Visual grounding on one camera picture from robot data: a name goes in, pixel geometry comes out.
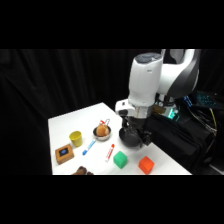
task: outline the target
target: marker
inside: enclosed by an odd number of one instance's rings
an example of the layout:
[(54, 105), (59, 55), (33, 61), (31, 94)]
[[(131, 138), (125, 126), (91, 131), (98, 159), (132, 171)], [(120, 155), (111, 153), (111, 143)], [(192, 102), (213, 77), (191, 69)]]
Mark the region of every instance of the marker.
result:
[(110, 148), (110, 150), (109, 150), (109, 152), (108, 152), (108, 154), (107, 154), (107, 157), (106, 157), (106, 162), (108, 162), (109, 161), (109, 159), (110, 159), (110, 157), (111, 157), (111, 154), (112, 154), (112, 152), (113, 152), (113, 150), (114, 150), (114, 144), (111, 146), (111, 148)]
[(93, 140), (91, 144), (87, 147), (87, 149), (82, 153), (83, 155), (86, 155), (86, 153), (92, 148), (92, 146), (95, 144), (96, 140)]

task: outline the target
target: yellow cup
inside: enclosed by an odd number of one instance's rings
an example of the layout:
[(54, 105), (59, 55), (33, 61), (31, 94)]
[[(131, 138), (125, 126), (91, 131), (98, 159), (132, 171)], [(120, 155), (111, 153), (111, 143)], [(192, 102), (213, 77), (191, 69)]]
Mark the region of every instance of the yellow cup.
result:
[(79, 131), (75, 131), (70, 134), (70, 140), (72, 141), (73, 145), (79, 147), (82, 145), (82, 133)]

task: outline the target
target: small box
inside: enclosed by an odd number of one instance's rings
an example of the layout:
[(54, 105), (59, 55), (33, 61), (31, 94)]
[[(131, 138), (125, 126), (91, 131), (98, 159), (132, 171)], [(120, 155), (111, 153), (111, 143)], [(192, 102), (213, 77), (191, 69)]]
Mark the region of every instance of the small box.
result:
[(145, 175), (148, 175), (152, 171), (154, 165), (155, 163), (146, 156), (139, 162), (138, 167), (145, 173)]
[(127, 164), (128, 162), (128, 158), (127, 156), (122, 153), (122, 152), (119, 152), (117, 153), (115, 156), (114, 156), (114, 163), (120, 168), (120, 169), (123, 169), (125, 167), (125, 165)]
[(55, 154), (59, 165), (75, 157), (71, 145), (66, 145), (60, 149), (57, 149)]

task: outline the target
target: green cube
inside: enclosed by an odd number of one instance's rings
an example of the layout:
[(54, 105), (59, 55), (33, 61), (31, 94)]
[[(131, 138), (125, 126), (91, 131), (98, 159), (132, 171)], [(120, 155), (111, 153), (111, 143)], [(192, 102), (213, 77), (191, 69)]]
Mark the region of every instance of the green cube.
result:
[(116, 156), (114, 156), (114, 163), (120, 168), (123, 169), (125, 165), (128, 162), (128, 157), (122, 153), (119, 152)]

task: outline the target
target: bowl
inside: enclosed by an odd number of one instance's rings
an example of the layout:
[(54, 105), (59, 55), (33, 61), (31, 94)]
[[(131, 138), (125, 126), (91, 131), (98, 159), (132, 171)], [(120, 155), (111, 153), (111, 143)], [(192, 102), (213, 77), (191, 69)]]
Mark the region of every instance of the bowl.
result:
[(95, 138), (96, 138), (97, 140), (99, 140), (99, 141), (106, 141), (107, 139), (110, 138), (110, 136), (111, 136), (111, 128), (110, 128), (109, 126), (107, 126), (107, 127), (108, 127), (108, 129), (109, 129), (109, 135), (104, 136), (104, 137), (98, 137), (98, 136), (96, 135), (96, 130), (97, 130), (97, 128), (95, 128), (95, 129), (93, 130), (93, 134), (94, 134), (94, 136), (95, 136)]

